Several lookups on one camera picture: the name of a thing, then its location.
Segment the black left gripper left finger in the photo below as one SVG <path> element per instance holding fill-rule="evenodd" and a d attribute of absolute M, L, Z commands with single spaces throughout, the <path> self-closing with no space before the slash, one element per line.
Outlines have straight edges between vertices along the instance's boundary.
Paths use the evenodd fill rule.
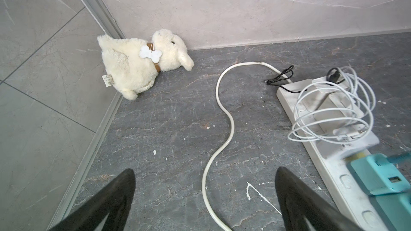
<path fill-rule="evenodd" d="M 94 231 L 101 222 L 104 222 L 104 231 L 122 231 L 131 209 L 135 189 L 134 171 L 126 169 L 51 230 Z"/>

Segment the teal charger adapter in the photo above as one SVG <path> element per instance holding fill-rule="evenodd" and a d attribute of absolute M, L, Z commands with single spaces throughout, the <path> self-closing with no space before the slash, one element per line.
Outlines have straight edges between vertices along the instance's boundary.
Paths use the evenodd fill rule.
<path fill-rule="evenodd" d="M 390 231 L 411 230 L 411 193 L 372 196 L 372 206 Z"/>
<path fill-rule="evenodd" d="M 410 182 L 397 169 L 396 165 L 409 160 L 411 153 L 385 156 L 368 155 L 348 163 L 347 168 L 355 181 L 369 196 L 403 193 L 410 190 Z"/>

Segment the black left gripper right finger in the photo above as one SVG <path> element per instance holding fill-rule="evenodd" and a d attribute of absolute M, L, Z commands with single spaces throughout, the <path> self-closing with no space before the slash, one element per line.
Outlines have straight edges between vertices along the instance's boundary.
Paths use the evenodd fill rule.
<path fill-rule="evenodd" d="M 353 221 L 342 215 L 285 167 L 279 167 L 275 188 L 287 231 L 360 231 Z"/>

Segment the white power strip colourful sockets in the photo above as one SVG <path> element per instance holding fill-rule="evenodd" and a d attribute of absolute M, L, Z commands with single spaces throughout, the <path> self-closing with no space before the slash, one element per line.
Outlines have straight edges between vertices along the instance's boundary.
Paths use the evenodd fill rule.
<path fill-rule="evenodd" d="M 288 83 L 277 91 L 277 97 L 292 123 L 291 104 L 296 102 L 296 94 L 308 83 L 307 79 Z M 338 210 L 366 231 L 385 231 L 386 225 L 371 205 L 369 196 L 363 192 L 347 168 L 350 161 L 370 154 L 363 150 L 346 158 L 324 159 L 314 145 L 302 142 L 326 185 Z"/>

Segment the white charger with cable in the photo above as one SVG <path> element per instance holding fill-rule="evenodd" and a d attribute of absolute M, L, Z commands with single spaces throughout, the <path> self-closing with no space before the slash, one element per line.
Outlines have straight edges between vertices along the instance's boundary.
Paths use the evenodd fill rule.
<path fill-rule="evenodd" d="M 319 125 L 325 133 L 354 124 L 351 118 L 362 119 L 364 116 L 363 111 L 342 92 L 329 94 L 314 113 L 316 121 L 323 121 Z"/>
<path fill-rule="evenodd" d="M 289 140 L 308 142 L 324 159 L 346 158 L 379 144 L 372 132 L 376 95 L 352 67 L 308 80 L 291 104 Z"/>

